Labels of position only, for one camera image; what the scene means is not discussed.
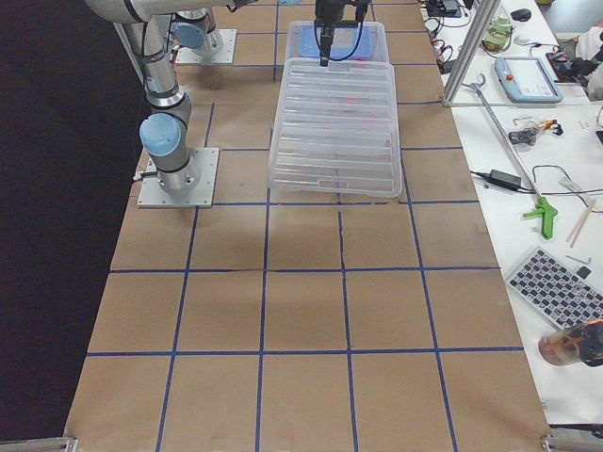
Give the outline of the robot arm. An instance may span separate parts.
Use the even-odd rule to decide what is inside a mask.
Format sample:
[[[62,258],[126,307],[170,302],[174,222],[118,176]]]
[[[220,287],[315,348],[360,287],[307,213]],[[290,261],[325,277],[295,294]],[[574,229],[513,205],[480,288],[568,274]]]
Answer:
[[[247,1],[88,1],[87,6],[99,17],[123,26],[130,48],[143,74],[146,100],[152,114],[139,127],[143,147],[152,158],[160,187],[167,193],[185,193],[197,183],[202,170],[192,162],[187,148],[187,126],[191,100],[180,87],[170,57],[166,38],[157,17],[192,12],[185,25],[194,28],[204,44],[205,34],[216,30],[212,7],[237,9]]]
[[[324,67],[331,61],[364,57],[368,39],[364,21],[368,7],[368,1],[317,1],[315,20],[294,28],[299,37],[297,42],[289,44],[290,49],[295,56],[317,58]],[[219,33],[208,9],[201,10],[192,19],[178,12],[170,32],[180,46],[199,55],[220,47]]]

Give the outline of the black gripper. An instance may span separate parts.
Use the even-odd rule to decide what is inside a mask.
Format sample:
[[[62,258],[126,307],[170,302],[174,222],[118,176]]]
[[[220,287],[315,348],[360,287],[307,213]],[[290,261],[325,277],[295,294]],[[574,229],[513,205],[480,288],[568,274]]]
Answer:
[[[370,0],[318,0],[315,5],[314,24],[320,27],[319,54],[321,66],[328,66],[335,27],[355,27],[366,18]],[[345,20],[346,6],[354,7],[354,17]]]

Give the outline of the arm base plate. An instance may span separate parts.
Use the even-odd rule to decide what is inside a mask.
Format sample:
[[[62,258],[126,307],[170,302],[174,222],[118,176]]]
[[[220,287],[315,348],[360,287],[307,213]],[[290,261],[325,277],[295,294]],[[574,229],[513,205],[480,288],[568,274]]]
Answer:
[[[140,182],[140,208],[210,208],[219,167],[219,148],[188,148],[187,166],[175,173],[159,171],[151,157]]]
[[[178,42],[175,64],[180,66],[232,65],[234,62],[236,30],[216,29],[198,39]]]

